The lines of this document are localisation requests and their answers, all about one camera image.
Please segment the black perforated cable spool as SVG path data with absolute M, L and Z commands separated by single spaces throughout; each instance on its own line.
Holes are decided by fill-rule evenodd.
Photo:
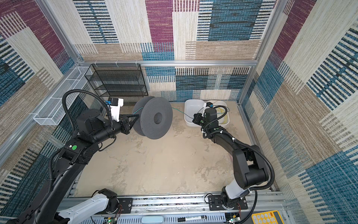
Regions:
M 132 113 L 139 116 L 133 125 L 134 130 L 152 140 L 166 135 L 172 124 L 172 106 L 162 97 L 148 96 L 140 99 Z

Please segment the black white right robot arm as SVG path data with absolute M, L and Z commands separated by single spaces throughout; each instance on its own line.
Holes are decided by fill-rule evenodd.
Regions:
M 257 145 L 239 141 L 219 125 L 219 120 L 227 114 L 227 108 L 222 106 L 225 112 L 220 117 L 217 116 L 217 108 L 220 106 L 208 107 L 204 113 L 194 114 L 193 123 L 201 127 L 204 139 L 210 139 L 232 156 L 234 180 L 221 193 L 223 208 L 231 210 L 249 193 L 270 188 L 275 172 Z

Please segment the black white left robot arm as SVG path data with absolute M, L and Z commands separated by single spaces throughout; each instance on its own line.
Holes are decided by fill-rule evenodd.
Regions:
M 118 121 L 109 121 L 98 109 L 82 112 L 76 119 L 78 129 L 75 136 L 49 159 L 49 178 L 27 209 L 19 217 L 7 221 L 9 224 L 69 224 L 73 215 L 61 215 L 57 209 L 71 184 L 100 150 L 99 144 L 117 134 L 129 134 L 140 118 L 138 114 L 119 116 Z

